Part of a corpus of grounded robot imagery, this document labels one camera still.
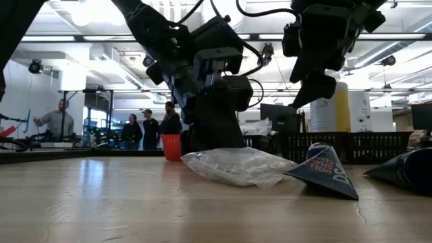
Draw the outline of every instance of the white container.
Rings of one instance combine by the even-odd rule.
[[[317,99],[310,104],[312,132],[351,132],[348,85],[338,82],[331,99]]]
[[[352,132],[372,131],[369,92],[350,92]]]

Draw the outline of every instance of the security camera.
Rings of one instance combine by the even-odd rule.
[[[271,56],[275,54],[275,50],[271,43],[265,43],[261,55],[263,56],[264,66],[269,65]]]
[[[393,55],[391,55],[391,56],[386,57],[385,59],[383,59],[380,64],[383,65],[383,66],[387,66],[387,65],[392,66],[392,65],[395,65],[396,64],[396,58]]]
[[[28,71],[32,74],[41,74],[43,73],[43,65],[42,60],[40,59],[33,59],[30,66],[28,66]]]
[[[153,65],[154,63],[155,63],[155,60],[150,55],[146,54],[146,57],[144,58],[144,61],[142,62],[144,67],[148,68],[151,65]]]

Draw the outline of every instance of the gray shirt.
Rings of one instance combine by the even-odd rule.
[[[61,133],[61,111],[52,111],[44,115],[41,119],[42,122],[37,122],[37,126],[47,125],[47,129],[50,130],[55,136],[60,136]],[[72,135],[74,132],[74,118],[67,112],[65,114],[65,125],[64,125],[64,136]]]

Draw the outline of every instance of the workbench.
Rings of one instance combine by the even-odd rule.
[[[0,165],[0,242],[432,242],[432,199],[345,166],[360,200],[295,179],[211,182],[163,157]]]

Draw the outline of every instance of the clear plastic bag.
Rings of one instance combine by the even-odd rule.
[[[268,189],[284,178],[284,172],[297,163],[255,148],[219,148],[190,153],[182,161],[196,173],[210,180]]]
[[[269,118],[253,123],[239,123],[239,125],[243,135],[266,136],[271,131],[271,121]]]

